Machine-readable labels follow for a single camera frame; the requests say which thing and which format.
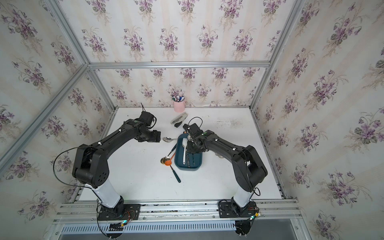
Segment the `white plastic spoon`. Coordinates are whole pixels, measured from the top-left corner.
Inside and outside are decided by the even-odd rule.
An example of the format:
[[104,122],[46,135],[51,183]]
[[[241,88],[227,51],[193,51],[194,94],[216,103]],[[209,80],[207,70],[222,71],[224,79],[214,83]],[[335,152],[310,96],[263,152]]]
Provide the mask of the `white plastic spoon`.
[[183,142],[182,142],[182,145],[183,145],[183,165],[186,164],[186,154],[187,154],[187,146],[188,146],[188,139],[187,138],[183,138]]

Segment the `steel spoon pink handle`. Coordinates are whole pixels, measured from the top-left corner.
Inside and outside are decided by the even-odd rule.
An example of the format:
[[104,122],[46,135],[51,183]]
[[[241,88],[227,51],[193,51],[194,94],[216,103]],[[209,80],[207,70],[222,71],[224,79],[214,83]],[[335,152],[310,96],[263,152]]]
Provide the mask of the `steel spoon pink handle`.
[[169,138],[169,137],[164,137],[163,138],[163,141],[165,141],[167,143],[170,143],[170,142],[175,141],[175,140],[177,140],[177,138]]

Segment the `steel spoon marbled handle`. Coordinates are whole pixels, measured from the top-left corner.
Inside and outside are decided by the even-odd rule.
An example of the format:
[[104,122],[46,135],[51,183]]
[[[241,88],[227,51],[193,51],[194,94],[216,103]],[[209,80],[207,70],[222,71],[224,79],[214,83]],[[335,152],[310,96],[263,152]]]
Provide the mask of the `steel spoon marbled handle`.
[[188,168],[191,168],[191,167],[194,166],[194,162],[193,162],[194,156],[193,156],[193,154],[187,153],[186,154],[186,160],[187,160],[187,167]]

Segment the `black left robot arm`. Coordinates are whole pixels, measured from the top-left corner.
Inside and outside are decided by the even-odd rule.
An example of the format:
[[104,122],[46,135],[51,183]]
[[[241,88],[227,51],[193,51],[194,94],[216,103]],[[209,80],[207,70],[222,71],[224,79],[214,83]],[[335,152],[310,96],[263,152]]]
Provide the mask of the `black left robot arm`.
[[118,212],[124,206],[123,197],[116,192],[109,180],[109,157],[130,140],[139,143],[160,142],[161,132],[152,129],[156,122],[154,116],[129,119],[102,140],[77,148],[72,175],[91,188],[105,208]]

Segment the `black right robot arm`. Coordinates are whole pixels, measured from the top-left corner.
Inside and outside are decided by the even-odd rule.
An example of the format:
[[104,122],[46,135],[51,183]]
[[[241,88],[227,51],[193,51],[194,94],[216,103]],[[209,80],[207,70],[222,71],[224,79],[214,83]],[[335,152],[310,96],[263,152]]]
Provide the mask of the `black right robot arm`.
[[232,203],[239,208],[245,208],[255,194],[257,186],[268,175],[268,170],[257,150],[250,145],[242,147],[232,144],[210,130],[204,132],[189,128],[186,131],[190,136],[187,144],[190,153],[212,151],[232,164],[239,186],[232,197]]

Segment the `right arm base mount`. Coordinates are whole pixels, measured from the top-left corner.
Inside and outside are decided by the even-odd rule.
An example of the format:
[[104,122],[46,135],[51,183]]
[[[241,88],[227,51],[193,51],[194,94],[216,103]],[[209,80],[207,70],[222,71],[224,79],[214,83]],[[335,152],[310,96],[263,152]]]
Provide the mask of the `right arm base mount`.
[[248,218],[254,219],[260,215],[256,202],[250,201],[245,207],[238,206],[233,199],[218,201],[220,218]]

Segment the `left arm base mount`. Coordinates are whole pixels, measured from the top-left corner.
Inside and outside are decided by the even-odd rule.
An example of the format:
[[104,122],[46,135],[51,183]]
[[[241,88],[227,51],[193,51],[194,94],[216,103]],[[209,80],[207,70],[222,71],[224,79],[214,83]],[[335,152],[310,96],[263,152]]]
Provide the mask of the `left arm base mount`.
[[101,205],[98,211],[98,221],[122,221],[122,220],[137,220],[139,218],[141,205],[140,204],[123,204],[114,209],[107,208]]

